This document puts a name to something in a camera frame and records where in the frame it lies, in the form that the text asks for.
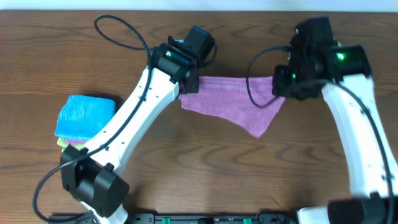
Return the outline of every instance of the wooden surface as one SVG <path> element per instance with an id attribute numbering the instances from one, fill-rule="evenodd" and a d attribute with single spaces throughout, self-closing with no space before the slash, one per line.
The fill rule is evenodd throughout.
<path id="1" fill-rule="evenodd" d="M 243 77 L 264 47 L 287 44 L 312 12 L 0 11 L 0 223 L 42 223 L 32 211 L 38 181 L 59 163 L 53 132 L 68 95 L 107 93 L 126 99 L 146 65 L 143 52 L 118 47 L 94 30 L 112 13 L 138 28 L 149 45 L 184 38 L 192 25 L 211 32 L 216 63 L 202 75 Z M 392 150 L 398 139 L 396 14 L 330 13 L 337 39 L 362 44 L 373 68 L 377 105 Z M 139 45 L 125 27 L 104 32 Z M 272 75 L 286 55 L 261 59 L 255 76 Z M 126 207 L 160 213 L 256 213 L 349 197 L 348 173 L 335 122 L 321 99 L 287 100 L 260 139 L 223 119 L 181 110 L 173 102 L 136 147 L 123 178 Z M 57 174 L 40 209 L 80 212 Z"/>

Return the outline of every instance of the folded towel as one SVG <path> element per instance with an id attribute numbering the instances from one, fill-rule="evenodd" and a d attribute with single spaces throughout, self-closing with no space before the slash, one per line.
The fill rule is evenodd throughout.
<path id="1" fill-rule="evenodd" d="M 255 101 L 262 105 L 273 99 L 272 77 L 250 78 Z M 199 77 L 199 92 L 180 95 L 182 108 L 217 116 L 239 125 L 255 138 L 265 133 L 285 98 L 280 97 L 267 108 L 254 106 L 249 98 L 245 78 Z"/>
<path id="2" fill-rule="evenodd" d="M 113 100 L 72 95 L 62 108 L 55 135 L 62 139 L 89 140 L 112 119 Z"/>

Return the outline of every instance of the green light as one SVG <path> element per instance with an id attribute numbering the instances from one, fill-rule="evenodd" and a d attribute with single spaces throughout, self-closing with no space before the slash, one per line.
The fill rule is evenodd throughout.
<path id="1" fill-rule="evenodd" d="M 344 60 L 345 56 L 342 53 L 336 53 L 338 60 Z"/>

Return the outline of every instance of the pink towel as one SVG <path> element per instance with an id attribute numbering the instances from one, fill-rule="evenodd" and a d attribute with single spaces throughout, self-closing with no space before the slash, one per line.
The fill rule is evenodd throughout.
<path id="1" fill-rule="evenodd" d="M 199 77 L 199 83 L 199 93 L 180 95 L 183 109 L 227 119 L 255 138 L 265 133 L 285 101 L 280 97 L 267 108 L 254 106 L 245 78 Z M 258 104 L 263 105 L 273 99 L 272 77 L 250 78 L 249 83 Z"/>

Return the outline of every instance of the folded blue cloth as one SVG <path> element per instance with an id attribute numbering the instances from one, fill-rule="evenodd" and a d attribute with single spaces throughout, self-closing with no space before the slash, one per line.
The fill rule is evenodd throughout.
<path id="1" fill-rule="evenodd" d="M 69 96 L 58 116 L 55 135 L 62 139 L 92 139 L 112 119 L 114 112 L 113 100 Z"/>

